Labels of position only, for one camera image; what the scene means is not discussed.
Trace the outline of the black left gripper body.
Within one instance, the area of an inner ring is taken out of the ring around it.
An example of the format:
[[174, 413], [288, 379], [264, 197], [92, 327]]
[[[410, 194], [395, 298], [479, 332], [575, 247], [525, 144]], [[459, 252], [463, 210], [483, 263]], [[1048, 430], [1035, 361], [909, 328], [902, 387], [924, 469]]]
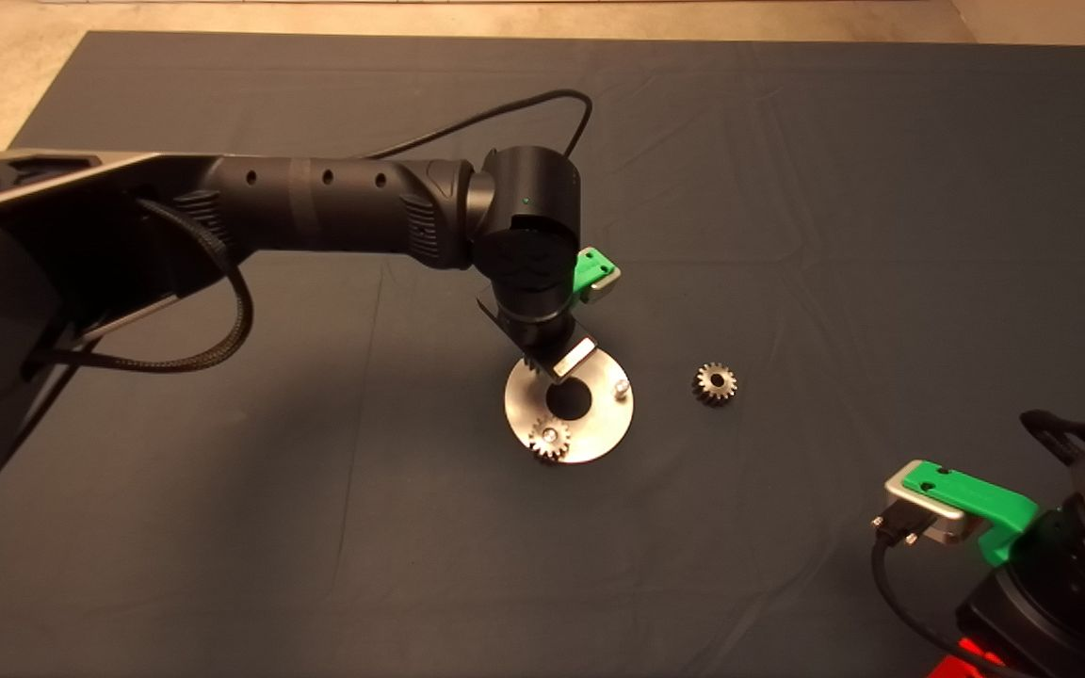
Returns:
[[526, 368], [552, 382], [572, 378], [598, 350], [597, 340], [570, 306], [551, 316], [528, 318], [505, 312], [495, 298], [478, 298], [477, 304], [521, 353]]

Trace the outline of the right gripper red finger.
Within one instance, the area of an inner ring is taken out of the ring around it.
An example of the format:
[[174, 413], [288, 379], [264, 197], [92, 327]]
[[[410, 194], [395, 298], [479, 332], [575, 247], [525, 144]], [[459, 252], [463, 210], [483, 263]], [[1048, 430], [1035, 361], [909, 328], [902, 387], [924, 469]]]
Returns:
[[[981, 656], [991, 664], [998, 665], [999, 667], [1006, 667], [1006, 662], [1003, 657], [997, 654], [985, 652], [980, 645], [973, 642], [973, 640], [959, 640], [956, 645], [957, 651], [961, 654], [972, 654], [975, 656]], [[962, 678], [962, 677], [986, 677], [986, 674], [979, 670], [976, 666], [968, 664], [963, 658], [953, 656], [947, 654], [939, 661], [937, 666], [929, 673], [930, 678]]]

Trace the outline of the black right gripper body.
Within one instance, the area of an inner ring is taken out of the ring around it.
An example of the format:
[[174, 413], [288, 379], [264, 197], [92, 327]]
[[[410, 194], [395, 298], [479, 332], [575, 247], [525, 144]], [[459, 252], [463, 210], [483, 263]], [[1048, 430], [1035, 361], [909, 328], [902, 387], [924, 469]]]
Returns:
[[994, 570], [957, 607], [962, 635], [1012, 669], [1085, 677], [1085, 602], [1068, 585], [1047, 592], [1012, 570]]

